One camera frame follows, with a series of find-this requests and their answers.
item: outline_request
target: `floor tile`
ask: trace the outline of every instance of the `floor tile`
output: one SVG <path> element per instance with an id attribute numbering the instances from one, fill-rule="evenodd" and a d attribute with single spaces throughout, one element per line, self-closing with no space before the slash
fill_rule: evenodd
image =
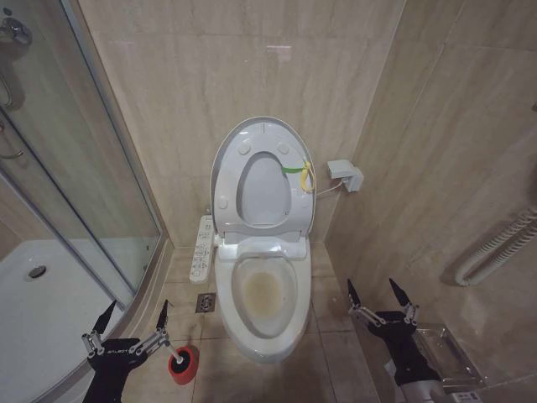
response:
<path id="1" fill-rule="evenodd" d="M 208 292 L 216 292 L 215 270 L 211 270 L 209 274 Z M 216 298 L 216 307 L 214 312 L 203 314 L 203 328 L 201 330 L 201 338 L 227 338 L 226 328 L 222 323 L 220 306 L 218 305 L 218 297 Z"/>
<path id="2" fill-rule="evenodd" d="M 305 334 L 294 352 L 269 373 L 265 401 L 336 401 L 319 334 Z"/>
<path id="3" fill-rule="evenodd" d="M 318 333 L 317 320 L 315 319 L 315 312 L 313 310 L 313 304 L 310 303 L 310 314 L 308 317 L 308 323 L 305 328 L 306 333 Z"/>
<path id="4" fill-rule="evenodd" d="M 178 348 L 186 341 L 176 342 Z M 190 402 L 194 381 L 188 385 L 177 385 L 168 372 L 169 352 L 161 348 L 140 367 L 131 371 L 123 390 L 122 401 L 129 403 L 176 403 Z"/>
<path id="5" fill-rule="evenodd" d="M 321 333 L 337 403 L 378 403 L 355 332 Z"/>
<path id="6" fill-rule="evenodd" d="M 311 300 L 317 326 L 321 332 L 352 330 L 347 298 L 341 294 L 336 277 L 315 277 L 311 280 Z"/>
<path id="7" fill-rule="evenodd" d="M 306 334 L 282 363 L 257 364 L 228 338 L 201 340 L 193 401 L 334 402 L 318 334 Z"/>
<path id="8" fill-rule="evenodd" d="M 311 276 L 330 277 L 334 275 L 332 263 L 325 245 L 320 242 L 311 244 Z"/>
<path id="9" fill-rule="evenodd" d="M 175 248 L 169 260 L 167 283 L 190 283 L 194 248 Z"/>
<path id="10" fill-rule="evenodd" d="M 167 299 L 168 324 L 170 340 L 198 339 L 201 336 L 203 314 L 196 313 L 197 296 L 207 292 L 207 284 L 165 283 L 160 294 L 158 306 Z M 159 310 L 155 311 L 150 323 L 156 323 Z"/>

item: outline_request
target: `floor drain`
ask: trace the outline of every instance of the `floor drain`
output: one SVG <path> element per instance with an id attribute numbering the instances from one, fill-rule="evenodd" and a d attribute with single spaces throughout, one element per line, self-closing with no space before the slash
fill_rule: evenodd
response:
<path id="1" fill-rule="evenodd" d="M 214 312 L 215 301 L 216 301 L 216 292 L 198 294 L 198 302 L 196 303 L 196 313 Z"/>
<path id="2" fill-rule="evenodd" d="M 47 271 L 46 266 L 35 266 L 33 269 L 31 269 L 28 273 L 28 277 L 30 279 L 37 279 L 38 277 L 41 277 L 44 275 L 44 272 Z"/>

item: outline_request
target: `metal frame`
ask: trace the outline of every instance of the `metal frame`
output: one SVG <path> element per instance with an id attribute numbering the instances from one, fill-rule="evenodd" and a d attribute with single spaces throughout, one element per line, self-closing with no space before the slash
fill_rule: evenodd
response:
<path id="1" fill-rule="evenodd" d="M 105 89 L 105 85 L 106 84 L 109 85 L 109 83 L 105 83 L 99 79 L 100 73 L 97 69 L 97 66 L 101 64 L 101 61 L 98 59 L 98 55 L 96 54 L 96 51 L 91 48 L 92 44 L 88 43 L 89 30 L 86 26 L 86 21 L 81 21 L 81 10 L 80 10 L 78 1 L 77 0 L 75 1 L 74 0 L 59 0 L 59 1 L 61 3 L 62 8 L 65 11 L 65 16 L 67 17 L 67 20 L 71 26 L 73 34 L 75 35 L 76 41 L 79 45 L 84 61 L 86 62 L 86 65 L 90 71 L 91 78 L 93 79 L 93 82 L 96 85 L 99 96 L 102 100 L 102 103 L 105 107 L 107 115 L 117 135 L 117 139 L 119 140 L 119 143 L 122 146 L 123 152 L 127 157 L 127 162 L 129 166 L 131 167 L 131 170 L 134 173 L 136 182 L 138 183 L 138 187 L 140 191 L 142 192 L 143 199 L 145 200 L 145 203 L 148 206 L 149 211 L 151 212 L 151 215 L 153 217 L 155 225 L 157 226 L 157 229 L 160 231 L 162 235 L 164 232 L 163 231 L 164 226 L 161 225 L 161 217 L 154 209 L 154 206 L 151 200 L 152 198 L 150 197 L 149 193 L 145 189 L 145 186 L 142 186 L 142 183 L 146 182 L 143 180 L 144 174 L 143 174 L 142 167 L 138 161 L 134 160 L 134 158 L 131 156 L 131 153 L 128 151 L 129 147 L 126 145 L 126 137 L 128 136 L 128 134 L 125 134 L 123 132 L 123 129 L 120 128 L 120 126 L 124 127 L 124 124 L 119 124 L 118 122 L 119 117 L 117 116 L 116 113 L 113 112 L 114 110 L 118 109 L 117 101 L 115 99 L 112 99 L 112 97 L 108 95 L 110 91 L 107 91 Z"/>

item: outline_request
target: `white wall outlet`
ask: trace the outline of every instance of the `white wall outlet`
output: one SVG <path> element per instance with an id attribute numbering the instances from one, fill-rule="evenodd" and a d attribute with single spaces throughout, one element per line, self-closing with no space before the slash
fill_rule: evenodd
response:
<path id="1" fill-rule="evenodd" d="M 332 179 L 341 179 L 347 191 L 358 191 L 363 182 L 363 173 L 348 160 L 328 161 Z"/>

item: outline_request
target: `beige marble tile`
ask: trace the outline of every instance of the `beige marble tile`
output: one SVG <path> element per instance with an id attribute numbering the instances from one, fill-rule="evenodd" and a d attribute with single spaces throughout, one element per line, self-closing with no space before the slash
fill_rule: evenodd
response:
<path id="1" fill-rule="evenodd" d="M 364 190 L 378 189 L 390 161 L 399 152 L 399 138 L 441 51 L 436 44 L 394 42 L 353 158 L 364 176 Z"/>
<path id="2" fill-rule="evenodd" d="M 403 6 L 404 2 L 399 0 L 338 0 L 331 19 L 331 33 L 390 40 Z"/>
<path id="3" fill-rule="evenodd" d="M 194 402 L 335 401 L 318 334 L 279 364 L 256 364 L 230 339 L 201 341 Z"/>
<path id="4" fill-rule="evenodd" d="M 332 277 L 332 263 L 326 247 L 322 242 L 311 244 L 311 276 L 312 277 Z"/>
<path id="5" fill-rule="evenodd" d="M 330 189 L 337 185 L 337 183 L 338 181 L 317 178 L 317 192 Z M 317 196 L 317 199 L 315 200 L 313 227 L 310 232 L 310 241 L 312 243 L 324 242 L 334 209 L 336 208 L 337 198 L 343 191 L 344 190 L 340 187 L 334 191 Z"/>
<path id="6" fill-rule="evenodd" d="M 157 306 L 162 306 L 166 299 L 169 301 L 166 327 L 170 340 L 196 340 L 201 337 L 203 314 L 196 313 L 196 302 L 198 294 L 204 292 L 207 292 L 207 284 L 164 283 Z M 159 309 L 149 321 L 149 329 L 154 327 L 158 317 Z"/>
<path id="7" fill-rule="evenodd" d="M 199 342 L 181 340 L 174 342 L 176 348 L 183 345 L 194 345 Z M 187 385 L 177 385 L 168 372 L 169 352 L 161 348 L 140 367 L 131 371 L 123 389 L 122 400 L 132 403 L 172 403 L 190 401 L 195 381 Z"/>
<path id="8" fill-rule="evenodd" d="M 537 50 L 537 3 L 533 0 L 472 0 L 448 39 L 453 44 Z"/>
<path id="9" fill-rule="evenodd" d="M 21 243 L 21 238 L 17 236 L 6 224 L 0 221 L 0 261 L 10 254 Z"/>
<path id="10" fill-rule="evenodd" d="M 408 0 L 395 39 L 443 43 L 463 3 L 463 0 Z"/>
<path id="11" fill-rule="evenodd" d="M 430 64 L 424 44 L 404 43 L 406 53 L 421 46 L 415 54 L 423 60 L 415 59 L 422 68 Z M 490 385 L 537 370 L 527 308 L 535 304 L 529 291 L 535 277 L 526 263 L 535 248 L 505 267 L 508 276 L 498 272 L 478 287 L 446 284 L 446 270 L 534 200 L 536 63 L 534 52 L 447 45 L 421 94 L 425 70 L 416 76 L 385 70 L 390 77 L 381 79 L 378 94 L 391 99 L 373 106 L 370 117 L 379 123 L 368 126 L 357 146 L 355 162 L 366 182 L 360 197 L 341 195 L 326 242 L 338 279 L 350 276 L 376 310 L 397 306 L 388 277 L 401 279 L 422 305 L 422 320 L 446 323 Z M 401 85 L 383 87 L 385 80 Z M 404 108 L 412 94 L 418 97 L 413 112 L 398 116 L 388 106 Z M 395 116 L 391 129 L 382 116 Z M 372 372 L 382 388 L 377 364 Z"/>
<path id="12" fill-rule="evenodd" d="M 21 240 L 53 238 L 47 227 L 22 203 L 5 181 L 0 181 L 0 222 Z"/>
<path id="13" fill-rule="evenodd" d="M 335 1 L 275 0 L 261 2 L 264 36 L 320 36 L 330 34 Z"/>
<path id="14" fill-rule="evenodd" d="M 166 283 L 190 283 L 190 267 L 194 248 L 175 248 L 169 260 Z"/>
<path id="15" fill-rule="evenodd" d="M 189 0 L 81 0 L 82 12 L 92 32 L 181 33 L 196 32 Z"/>
<path id="16" fill-rule="evenodd" d="M 310 303 L 310 314 L 308 317 L 308 323 L 305 328 L 306 333 L 318 333 L 319 327 L 317 326 L 317 319 L 315 318 L 315 311 L 313 309 L 313 303 Z"/>
<path id="17" fill-rule="evenodd" d="M 378 402 L 356 333 L 321 333 L 321 339 L 337 402 Z"/>
<path id="18" fill-rule="evenodd" d="M 176 246 L 193 244 L 205 209 L 186 177 L 210 174 L 217 146 L 244 118 L 273 115 L 293 125 L 318 170 L 350 159 L 388 51 L 380 40 L 94 38 Z M 319 202 L 315 240 L 324 239 L 334 205 L 332 196 Z"/>
<path id="19" fill-rule="evenodd" d="M 537 396 L 537 374 L 507 384 L 479 390 L 477 393 L 487 403 L 504 403 L 505 401 L 531 403 L 535 401 Z"/>
<path id="20" fill-rule="evenodd" d="M 211 273 L 209 274 L 209 290 L 208 292 L 216 292 L 215 282 L 215 270 L 214 265 Z M 214 312 L 203 314 L 203 329 L 201 331 L 201 338 L 228 338 L 226 328 L 222 322 L 222 315 L 220 313 L 220 305 L 218 298 L 216 298 L 216 308 Z"/>
<path id="21" fill-rule="evenodd" d="M 341 294 L 335 277 L 315 277 L 311 281 L 311 300 L 321 332 L 352 330 L 348 299 Z"/>
<path id="22" fill-rule="evenodd" d="M 199 34 L 260 34 L 259 0 L 197 0 L 190 3 L 194 27 Z"/>

